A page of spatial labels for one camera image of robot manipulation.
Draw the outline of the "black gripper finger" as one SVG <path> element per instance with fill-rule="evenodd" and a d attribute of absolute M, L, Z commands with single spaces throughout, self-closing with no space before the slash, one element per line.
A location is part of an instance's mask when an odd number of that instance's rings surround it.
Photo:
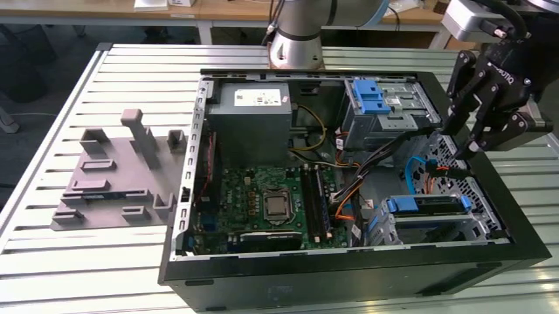
<path fill-rule="evenodd" d="M 479 71 L 476 71 L 476 55 L 471 50 L 461 50 L 456 57 L 447 88 L 447 96 L 451 99 L 451 105 L 441 134 L 456 135 L 463 128 L 469 113 L 476 108 L 471 98 L 480 81 L 481 75 L 479 74 Z"/>
<path fill-rule="evenodd" d="M 471 98 L 476 105 L 471 112 L 475 113 L 475 122 L 453 155 L 457 160 L 468 160 L 479 152 L 508 151 L 549 133 L 549 119 L 529 102 L 532 94 L 517 109 L 499 109 L 504 89 L 520 87 L 513 76 L 500 73 L 496 69 L 477 71 L 481 81 Z"/>

